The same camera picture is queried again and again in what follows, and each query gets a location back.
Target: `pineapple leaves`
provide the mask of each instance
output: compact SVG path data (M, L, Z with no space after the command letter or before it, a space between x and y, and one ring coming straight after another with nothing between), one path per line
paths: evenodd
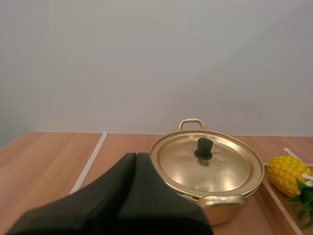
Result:
M301 219L303 219L306 213L307 213L307 211L299 211L299 214L298 214L298 221L300 221Z
M297 181L298 190L300 192L302 192L302 190L305 188L309 188L309 186L307 186L305 183L301 182L299 179L296 179L296 181Z
M295 196L295 197L288 198L286 200L286 202L287 203L291 203L291 204L296 204L296 203L302 203L302 200L301 200L300 195L298 195L298 196Z
M302 192L302 200L305 203L313 202L313 191L312 189L306 189Z
M312 205L310 202L303 204L302 206L300 206L299 208L300 211L312 211Z
M313 211L310 211L310 220L301 229L307 229L313 225Z

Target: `green leaves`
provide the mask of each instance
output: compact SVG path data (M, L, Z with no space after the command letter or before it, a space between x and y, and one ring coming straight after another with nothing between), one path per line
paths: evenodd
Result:
M286 200L286 202L287 203L291 203L291 204L297 204L297 203L302 203L302 200L301 200L300 195L298 195L298 196L295 196L295 197L288 198Z
M303 189L301 198L305 203L313 202L313 188Z
M303 204L299 208L300 211L312 211L312 205L310 202Z
M299 179L296 179L296 181L297 181L298 190L300 192L302 192L302 190L305 189L305 188L310 188L309 186L307 186L305 183L303 183Z
M307 186L305 183L296 179L300 195L291 197L286 200L287 203L303 203L299 208L298 221L304 218L307 212L310 213L310 220L302 227L309 228L313 225L313 187Z
M310 211L310 220L301 229L307 229L313 225L313 211Z
M306 213L307 213L307 211L299 211L299 214L298 214L298 221L300 221L301 219L303 219Z

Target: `white wall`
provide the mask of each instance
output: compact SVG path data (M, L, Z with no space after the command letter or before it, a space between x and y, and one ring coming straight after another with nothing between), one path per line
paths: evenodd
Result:
M1 0L0 142L27 131L313 135L312 0Z

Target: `black knob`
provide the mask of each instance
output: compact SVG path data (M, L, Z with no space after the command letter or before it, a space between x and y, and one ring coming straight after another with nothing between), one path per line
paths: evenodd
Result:
M198 139L198 149L195 151L195 156L202 160L209 160L212 158L211 149L213 141L207 138Z

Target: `table surface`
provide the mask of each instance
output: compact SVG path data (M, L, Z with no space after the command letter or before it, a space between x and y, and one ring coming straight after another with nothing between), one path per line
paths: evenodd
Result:
M90 158L102 133L32 133L0 149L0 235L31 208L65 197ZM97 179L127 152L150 152L162 135L107 134L81 187ZM291 150L304 163L313 163L313 137L235 136L254 149L264 163ZM278 235L280 229L258 193L216 235Z

